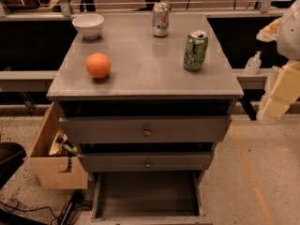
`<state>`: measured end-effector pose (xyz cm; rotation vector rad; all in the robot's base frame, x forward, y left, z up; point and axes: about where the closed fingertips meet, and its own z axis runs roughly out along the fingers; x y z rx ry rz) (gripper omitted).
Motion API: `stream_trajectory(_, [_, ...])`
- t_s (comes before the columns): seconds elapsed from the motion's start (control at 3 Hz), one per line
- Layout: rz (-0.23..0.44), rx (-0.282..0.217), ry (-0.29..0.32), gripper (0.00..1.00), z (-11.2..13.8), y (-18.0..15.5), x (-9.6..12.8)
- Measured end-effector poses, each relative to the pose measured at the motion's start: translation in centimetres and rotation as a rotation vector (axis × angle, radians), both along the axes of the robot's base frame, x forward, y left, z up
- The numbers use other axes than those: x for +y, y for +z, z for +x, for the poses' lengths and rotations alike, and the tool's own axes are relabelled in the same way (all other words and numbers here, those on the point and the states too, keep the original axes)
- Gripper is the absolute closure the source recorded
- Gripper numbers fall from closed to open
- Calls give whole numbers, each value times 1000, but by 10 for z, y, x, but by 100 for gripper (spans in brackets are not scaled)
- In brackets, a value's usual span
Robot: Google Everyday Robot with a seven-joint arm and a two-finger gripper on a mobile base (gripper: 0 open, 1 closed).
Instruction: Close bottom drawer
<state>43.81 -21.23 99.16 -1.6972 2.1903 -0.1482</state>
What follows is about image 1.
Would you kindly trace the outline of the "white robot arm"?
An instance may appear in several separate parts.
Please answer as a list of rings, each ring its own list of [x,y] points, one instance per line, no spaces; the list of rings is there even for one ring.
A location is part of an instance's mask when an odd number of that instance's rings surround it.
[[[275,41],[277,53],[288,59],[283,67],[272,68],[259,104],[257,119],[271,122],[282,117],[300,98],[300,0],[296,0],[282,17],[266,25],[256,39]]]

